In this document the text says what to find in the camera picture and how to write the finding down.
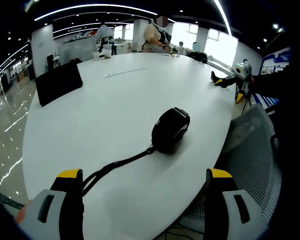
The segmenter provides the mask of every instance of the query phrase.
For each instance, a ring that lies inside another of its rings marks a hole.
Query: glossy floor
[[[6,94],[0,96],[0,193],[21,204],[29,200],[23,177],[22,149],[29,107],[35,91],[36,84],[29,79],[24,79],[15,83]],[[234,106],[232,118],[241,114],[243,106],[244,102]],[[12,215],[16,216],[17,209],[8,205],[6,207]],[[180,232],[190,234],[190,231],[185,229],[174,231],[179,234]],[[202,239],[200,234],[191,232],[190,235],[195,239]],[[167,239],[175,238],[168,234]]]

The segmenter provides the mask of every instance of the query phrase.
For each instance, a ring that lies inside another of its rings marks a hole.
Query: white oval table
[[[211,71],[224,73],[186,56],[157,53],[91,60],[78,69],[82,88],[44,107],[37,94],[33,98],[23,140],[28,197],[50,189],[62,171],[81,168],[86,178],[144,151],[159,117],[181,108],[190,125],[175,154],[155,152],[115,169],[83,198],[85,240],[153,239],[204,185],[226,139],[235,85],[215,87]],[[103,76],[111,73],[117,75]]]

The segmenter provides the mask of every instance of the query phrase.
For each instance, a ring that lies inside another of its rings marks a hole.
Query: gray mesh chair
[[[275,161],[274,127],[266,111],[255,104],[230,123],[221,154],[214,166],[229,172],[239,189],[246,190],[262,208],[269,223],[281,189],[281,172]],[[177,223],[204,233],[205,213],[200,193]]]

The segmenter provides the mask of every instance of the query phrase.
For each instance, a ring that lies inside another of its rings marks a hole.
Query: cup
[[[96,51],[96,52],[93,52],[92,54],[93,54],[94,60],[99,60],[100,52]]]

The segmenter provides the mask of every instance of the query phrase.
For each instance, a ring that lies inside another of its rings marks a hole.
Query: white cabinet
[[[127,54],[128,53],[128,44],[115,44],[116,54]]]

